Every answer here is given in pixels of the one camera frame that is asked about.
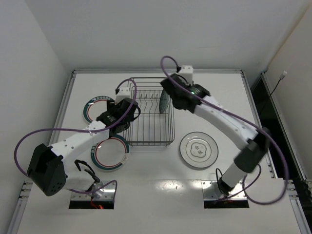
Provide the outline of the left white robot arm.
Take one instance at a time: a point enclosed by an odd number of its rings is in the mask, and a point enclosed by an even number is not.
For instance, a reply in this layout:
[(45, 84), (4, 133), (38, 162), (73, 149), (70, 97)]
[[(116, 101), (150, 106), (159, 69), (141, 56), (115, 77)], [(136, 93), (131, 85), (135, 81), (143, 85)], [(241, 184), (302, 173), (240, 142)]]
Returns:
[(100, 182), (93, 169), (70, 168), (78, 165), (78, 157), (92, 146), (126, 130), (137, 111), (138, 103), (126, 97), (78, 133), (50, 146), (40, 144), (34, 149), (27, 175), (46, 196), (62, 189), (89, 192), (94, 183)]

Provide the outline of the small blue patterned plate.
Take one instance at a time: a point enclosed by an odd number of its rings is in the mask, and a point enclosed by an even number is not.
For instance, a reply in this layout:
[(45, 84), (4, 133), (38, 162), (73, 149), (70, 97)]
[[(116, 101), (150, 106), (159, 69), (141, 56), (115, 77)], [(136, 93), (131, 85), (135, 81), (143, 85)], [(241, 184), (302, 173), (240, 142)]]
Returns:
[(159, 113), (163, 114), (166, 112), (170, 102), (170, 96), (163, 89), (159, 99)]

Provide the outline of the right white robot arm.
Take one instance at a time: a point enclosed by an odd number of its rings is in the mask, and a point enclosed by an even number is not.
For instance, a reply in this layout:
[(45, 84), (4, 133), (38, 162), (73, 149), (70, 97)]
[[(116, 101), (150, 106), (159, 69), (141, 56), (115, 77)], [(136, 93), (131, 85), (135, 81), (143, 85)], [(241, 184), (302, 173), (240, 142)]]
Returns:
[(171, 98), (173, 106), (178, 110), (187, 110), (210, 122), (240, 150), (233, 163), (217, 180), (220, 193), (228, 195), (243, 177), (255, 170), (268, 151), (269, 140), (256, 128), (246, 126), (243, 121), (225, 114), (224, 111), (205, 105), (204, 101), (207, 101), (221, 108), (221, 105), (218, 104), (210, 92), (201, 85), (185, 84), (176, 74), (172, 74), (171, 78), (188, 90), (185, 92), (174, 85), (169, 78), (165, 78), (160, 82), (164, 91)]

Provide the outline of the white grey rimmed plate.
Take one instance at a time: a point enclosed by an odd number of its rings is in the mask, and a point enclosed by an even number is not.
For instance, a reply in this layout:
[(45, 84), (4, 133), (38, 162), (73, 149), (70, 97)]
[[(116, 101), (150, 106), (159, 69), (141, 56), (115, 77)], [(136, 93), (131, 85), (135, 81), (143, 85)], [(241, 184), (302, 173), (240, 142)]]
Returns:
[(210, 135), (203, 132), (191, 132), (181, 140), (179, 152), (189, 166), (206, 169), (217, 161), (219, 148)]

